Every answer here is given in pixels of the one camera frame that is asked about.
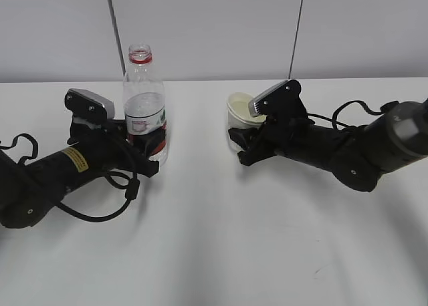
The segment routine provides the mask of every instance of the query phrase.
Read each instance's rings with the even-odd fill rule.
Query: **white wall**
[[[286,78],[300,0],[113,0],[166,80]],[[293,78],[428,76],[425,0],[304,0]],[[107,0],[0,0],[0,82],[121,80]]]
[[[304,0],[294,78],[428,76],[427,0]]]
[[[113,0],[123,52],[150,44],[166,80],[286,78],[300,0]]]
[[[107,0],[0,0],[0,82],[120,80]]]

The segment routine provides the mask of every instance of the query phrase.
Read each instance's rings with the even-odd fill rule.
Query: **plastic water bottle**
[[[123,103],[130,143],[136,136],[167,129],[165,91],[153,69],[148,45],[129,47],[129,64],[123,80]],[[150,154],[162,166],[168,157],[167,138]]]

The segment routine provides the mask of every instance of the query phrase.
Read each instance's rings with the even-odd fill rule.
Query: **table surface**
[[[0,228],[1,304],[426,305],[428,160],[383,177],[370,194],[285,158],[240,166],[226,141],[226,99],[276,82],[167,82],[161,172],[142,177],[138,198],[110,222],[55,208],[33,228]],[[353,99],[376,109],[428,96],[427,78],[301,83],[308,111],[326,116]],[[120,82],[0,84],[2,143],[28,132],[41,157],[64,148],[68,88],[111,99],[123,118]],[[351,106],[340,120],[373,117]],[[22,142],[9,153],[28,151]],[[123,200],[96,180],[64,202],[100,216]]]

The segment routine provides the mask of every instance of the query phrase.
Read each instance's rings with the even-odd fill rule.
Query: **cable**
[[[371,110],[364,101],[361,101],[361,100],[349,101],[349,102],[346,102],[345,104],[342,104],[339,108],[337,108],[337,110],[335,112],[333,112],[333,116],[332,116],[332,120],[331,120],[333,129],[339,130],[337,128],[337,125],[339,124],[339,122],[337,121],[337,117],[343,109],[345,109],[347,106],[349,106],[351,104],[359,104],[360,106],[362,106],[362,108],[365,110],[365,112],[367,112],[368,114],[371,114],[372,116],[382,116],[384,114],[384,112],[376,112],[376,111]]]
[[[321,116],[320,114],[308,114],[308,116],[310,116],[310,117],[314,117],[314,118],[319,118],[319,119],[323,119],[323,120],[326,120],[326,121],[332,122],[332,119],[330,119],[329,117]],[[339,121],[336,121],[336,123],[337,123],[339,126],[342,126],[342,127],[345,127],[345,128],[349,128],[349,125],[348,125],[348,124],[344,124],[344,123],[339,122]]]
[[[135,164],[135,161],[132,159],[132,156],[130,155],[130,150],[127,149],[126,146],[121,141],[117,140],[114,135],[107,134],[107,136],[111,141],[113,141],[113,143],[115,143],[123,151],[128,163],[131,167],[132,178],[128,177],[126,174],[119,172],[119,171],[109,171],[106,173],[102,173],[102,174],[99,174],[97,176],[97,178],[104,177],[113,187],[115,187],[117,189],[125,189],[126,190],[126,192],[125,192],[125,198],[126,198],[125,203],[117,211],[113,212],[112,214],[109,214],[107,216],[102,216],[102,217],[93,217],[93,216],[88,216],[86,214],[82,214],[82,213],[70,208],[69,206],[63,204],[60,201],[54,202],[51,200],[53,202],[53,204],[56,205],[62,211],[72,215],[73,217],[76,217],[78,219],[88,221],[88,222],[104,222],[104,221],[112,220],[113,218],[116,218],[117,216],[122,214],[128,208],[131,201],[133,201],[136,198],[136,195],[138,193],[138,188],[140,187],[140,181],[138,180],[136,164]],[[117,183],[113,179],[113,176],[126,179],[128,181],[128,184],[122,185],[122,184]]]
[[[31,151],[31,156],[22,156],[19,159],[18,165],[23,166],[25,164],[25,161],[27,161],[29,159],[36,159],[37,155],[39,154],[39,144],[37,143],[37,140],[34,139],[34,137],[32,135],[30,135],[30,134],[18,134],[17,136],[15,136],[13,138],[12,145],[0,146],[0,149],[1,150],[9,150],[9,149],[16,147],[19,137],[27,139],[28,141],[31,142],[31,145],[33,146],[33,150]]]

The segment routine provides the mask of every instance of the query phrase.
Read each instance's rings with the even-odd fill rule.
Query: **paper cup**
[[[248,103],[253,99],[249,94],[237,92],[231,94],[227,99],[227,130],[230,128],[249,129],[260,127],[266,119],[266,116],[251,117],[248,110]],[[227,133],[229,147],[234,151],[241,151],[235,142],[230,140]]]

